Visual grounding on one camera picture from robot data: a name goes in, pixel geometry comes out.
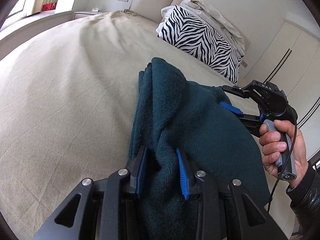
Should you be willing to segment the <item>black jacket sleeve forearm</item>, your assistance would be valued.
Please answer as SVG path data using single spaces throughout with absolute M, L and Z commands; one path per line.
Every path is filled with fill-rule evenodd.
M 286 194 L 291 199 L 290 207 L 300 224 L 302 239 L 319 239 L 319 174 L 310 163 L 301 182 L 293 188 L 288 186 Z

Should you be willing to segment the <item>person's right hand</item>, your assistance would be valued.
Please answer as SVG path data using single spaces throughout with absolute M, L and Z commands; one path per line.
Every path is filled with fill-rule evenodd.
M 297 177 L 295 180 L 290 182 L 290 187 L 296 187 L 305 176 L 308 169 L 308 162 L 306 159 L 306 146 L 302 132 L 296 129 L 289 121 L 274 121 L 274 125 L 277 128 L 276 132 L 269 132 L 267 125 L 263 124 L 260 127 L 260 139 L 259 144 L 263 147 L 263 166 L 265 170 L 272 176 L 278 176 L 278 170 L 275 165 L 276 160 L 283 153 L 287 145 L 280 140 L 280 132 L 284 132 L 291 137 L 292 142 L 295 144 L 293 147 L 293 154 L 295 159 L 295 167 Z

